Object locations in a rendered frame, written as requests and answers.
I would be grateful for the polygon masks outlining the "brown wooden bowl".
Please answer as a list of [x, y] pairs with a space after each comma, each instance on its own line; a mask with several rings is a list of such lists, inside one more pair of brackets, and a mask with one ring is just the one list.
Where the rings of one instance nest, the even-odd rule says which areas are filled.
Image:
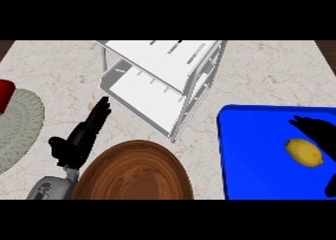
[[73, 200], [191, 200], [191, 180], [176, 156], [156, 142], [108, 148], [88, 166]]

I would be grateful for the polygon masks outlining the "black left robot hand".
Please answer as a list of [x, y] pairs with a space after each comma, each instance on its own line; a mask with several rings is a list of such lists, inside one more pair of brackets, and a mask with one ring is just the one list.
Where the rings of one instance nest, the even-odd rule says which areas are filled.
[[79, 123], [67, 139], [54, 136], [49, 139], [52, 157], [57, 165], [77, 170], [89, 157], [97, 136], [111, 113], [108, 97], [103, 97], [89, 116]]

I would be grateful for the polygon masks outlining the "yellow lemon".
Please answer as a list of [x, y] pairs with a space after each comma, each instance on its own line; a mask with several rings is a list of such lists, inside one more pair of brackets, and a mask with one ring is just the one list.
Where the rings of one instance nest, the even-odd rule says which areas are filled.
[[317, 167], [324, 163], [320, 148], [305, 139], [290, 139], [284, 145], [290, 157], [305, 167]]

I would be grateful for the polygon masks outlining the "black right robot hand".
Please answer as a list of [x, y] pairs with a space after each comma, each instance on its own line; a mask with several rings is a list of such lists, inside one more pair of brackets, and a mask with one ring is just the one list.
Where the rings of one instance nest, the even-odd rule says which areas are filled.
[[[326, 120], [300, 117], [298, 115], [289, 123], [299, 129], [315, 144], [318, 144], [324, 153], [336, 162], [336, 126]], [[324, 188], [324, 195], [329, 198], [336, 197], [336, 173]]]

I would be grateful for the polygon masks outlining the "round woven grey placemat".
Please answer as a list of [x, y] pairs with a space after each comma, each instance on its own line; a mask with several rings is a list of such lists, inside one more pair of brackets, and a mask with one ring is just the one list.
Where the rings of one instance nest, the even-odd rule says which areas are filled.
[[45, 120], [45, 105], [38, 94], [17, 89], [0, 115], [0, 174], [30, 151]]

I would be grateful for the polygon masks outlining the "blue tray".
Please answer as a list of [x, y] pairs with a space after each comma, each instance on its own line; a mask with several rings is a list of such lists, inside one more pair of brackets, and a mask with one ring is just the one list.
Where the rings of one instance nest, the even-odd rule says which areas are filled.
[[323, 200], [336, 162], [326, 157], [305, 167], [284, 144], [306, 135], [289, 120], [295, 116], [336, 126], [334, 107], [228, 105], [216, 116], [225, 198], [230, 200]]

